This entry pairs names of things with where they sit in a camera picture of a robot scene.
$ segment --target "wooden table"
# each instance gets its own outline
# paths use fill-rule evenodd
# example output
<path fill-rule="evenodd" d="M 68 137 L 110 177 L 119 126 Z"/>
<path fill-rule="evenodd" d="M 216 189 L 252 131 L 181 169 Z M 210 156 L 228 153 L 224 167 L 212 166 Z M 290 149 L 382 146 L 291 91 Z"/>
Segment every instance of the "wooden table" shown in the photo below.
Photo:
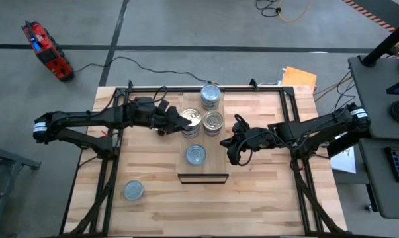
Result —
<path fill-rule="evenodd" d="M 318 116 L 309 87 L 295 87 L 301 121 Z M 109 101 L 114 87 L 99 87 L 94 110 Z M 134 96 L 153 93 L 134 93 Z M 168 93 L 170 105 L 181 109 L 182 93 Z M 278 93 L 239 92 L 224 94 L 225 134 L 231 136 L 234 114 L 242 115 L 253 127 L 283 121 Z M 290 118 L 293 118 L 289 107 Z M 92 127 L 88 134 L 101 136 L 104 127 Z M 302 235 L 303 227 L 293 172 L 287 149 L 261 150 L 247 166 L 232 166 L 226 184 L 181 184 L 177 178 L 180 133 L 159 137 L 155 130 L 127 128 L 112 203 L 109 235 L 114 236 L 199 236 L 199 235 Z M 327 155 L 325 149 L 318 152 Z M 81 162 L 93 157 L 85 151 Z M 71 231 L 91 207 L 101 161 L 93 160 L 78 171 L 67 215 L 65 232 Z M 310 160 L 318 201 L 342 229 L 347 229 L 330 161 Z M 141 200 L 129 202 L 124 187 L 139 180 L 145 188 Z M 311 228 L 315 230 L 308 204 Z M 105 205 L 100 212 L 99 226 Z"/>

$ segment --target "gray floor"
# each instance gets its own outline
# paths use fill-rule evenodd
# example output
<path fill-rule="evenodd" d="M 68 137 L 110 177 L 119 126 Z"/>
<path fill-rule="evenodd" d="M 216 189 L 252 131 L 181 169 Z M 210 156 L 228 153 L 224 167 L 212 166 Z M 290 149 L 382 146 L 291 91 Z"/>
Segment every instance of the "gray floor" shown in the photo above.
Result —
<path fill-rule="evenodd" d="M 304 2 L 283 1 L 286 18 L 299 14 Z M 42 23 L 60 44 L 110 44 L 121 5 L 122 0 L 0 1 L 0 44 L 25 44 L 20 29 L 24 20 Z M 131 0 L 118 44 L 372 48 L 386 36 L 385 29 L 341 0 L 313 0 L 295 24 L 262 17 L 253 0 Z M 66 54 L 78 69 L 88 63 L 103 64 L 107 51 L 66 50 Z M 273 82 L 282 68 L 291 66 L 315 73 L 317 86 L 323 89 L 348 72 L 347 58 L 356 55 L 117 51 L 114 56 L 128 56 L 156 70 L 190 71 L 225 85 L 244 85 L 252 78 Z M 60 83 L 32 50 L 0 50 L 0 147 L 42 162 L 37 172 L 22 170 L 0 234 L 58 234 L 80 150 L 67 143 L 35 144 L 33 120 L 49 111 L 90 109 L 101 72 L 101 68 L 90 67 L 73 81 Z M 129 61 L 116 60 L 107 85 L 127 85 L 129 79 L 135 85 L 200 85 L 186 75 L 153 74 Z M 332 91 L 319 100 L 319 114 L 328 113 L 337 98 Z M 399 237 L 399 220 L 363 210 L 368 203 L 365 187 L 341 184 L 338 190 L 350 231 Z"/>

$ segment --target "tin can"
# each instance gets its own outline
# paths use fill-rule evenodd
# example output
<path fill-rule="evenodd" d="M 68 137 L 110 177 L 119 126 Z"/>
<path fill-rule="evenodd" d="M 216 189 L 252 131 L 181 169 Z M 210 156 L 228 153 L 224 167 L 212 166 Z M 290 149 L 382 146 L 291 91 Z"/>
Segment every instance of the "tin can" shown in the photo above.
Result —
<path fill-rule="evenodd" d="M 202 120 L 202 116 L 200 112 L 195 108 L 187 108 L 180 114 L 182 117 L 190 120 L 192 123 L 184 127 L 184 130 L 181 133 L 186 138 L 195 138 L 199 134 L 200 121 Z"/>
<path fill-rule="evenodd" d="M 201 166 L 205 164 L 206 151 L 200 145 L 192 145 L 186 150 L 185 158 L 190 165 Z"/>
<path fill-rule="evenodd" d="M 126 188 L 124 189 L 124 196 L 129 201 L 135 201 L 142 197 L 144 194 L 143 185 L 137 181 L 132 180 L 126 184 Z"/>
<path fill-rule="evenodd" d="M 207 112 L 202 118 L 204 132 L 208 136 L 217 136 L 223 128 L 223 116 L 216 111 Z"/>
<path fill-rule="evenodd" d="M 216 110 L 220 103 L 221 91 L 216 85 L 206 85 L 200 90 L 200 103 L 205 110 Z"/>

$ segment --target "red power tool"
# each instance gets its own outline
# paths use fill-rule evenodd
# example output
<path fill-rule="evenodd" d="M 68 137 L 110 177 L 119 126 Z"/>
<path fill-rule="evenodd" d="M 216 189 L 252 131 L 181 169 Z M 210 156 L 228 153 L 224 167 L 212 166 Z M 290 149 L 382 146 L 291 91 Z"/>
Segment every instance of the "red power tool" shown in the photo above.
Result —
<path fill-rule="evenodd" d="M 60 81 L 74 77 L 74 70 L 66 55 L 45 28 L 38 22 L 28 21 L 21 28 L 36 56 Z"/>

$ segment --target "paper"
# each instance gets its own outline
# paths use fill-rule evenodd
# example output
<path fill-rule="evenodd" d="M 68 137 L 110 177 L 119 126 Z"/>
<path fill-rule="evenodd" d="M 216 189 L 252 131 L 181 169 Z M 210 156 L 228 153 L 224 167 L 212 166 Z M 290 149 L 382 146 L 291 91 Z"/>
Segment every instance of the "paper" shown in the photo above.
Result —
<path fill-rule="evenodd" d="M 350 147 L 349 149 L 342 151 L 336 156 L 333 156 L 330 159 L 330 164 L 332 165 L 332 169 L 348 173 L 357 173 L 353 147 Z"/>

